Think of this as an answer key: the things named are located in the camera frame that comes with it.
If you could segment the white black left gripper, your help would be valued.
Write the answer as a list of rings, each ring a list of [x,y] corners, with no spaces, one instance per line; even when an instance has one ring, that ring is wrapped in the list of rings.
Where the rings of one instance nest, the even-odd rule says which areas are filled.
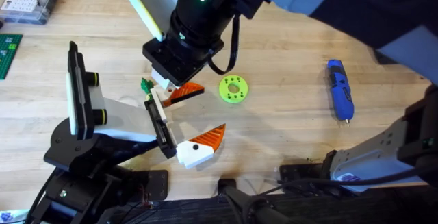
[[[162,105],[171,105],[173,86],[154,85]],[[82,177],[93,177],[156,147],[166,158],[177,156],[191,169],[213,158],[224,138],[226,124],[177,146],[155,99],[137,107],[106,98],[93,88],[87,96],[67,91],[68,118],[51,135],[44,161]]]

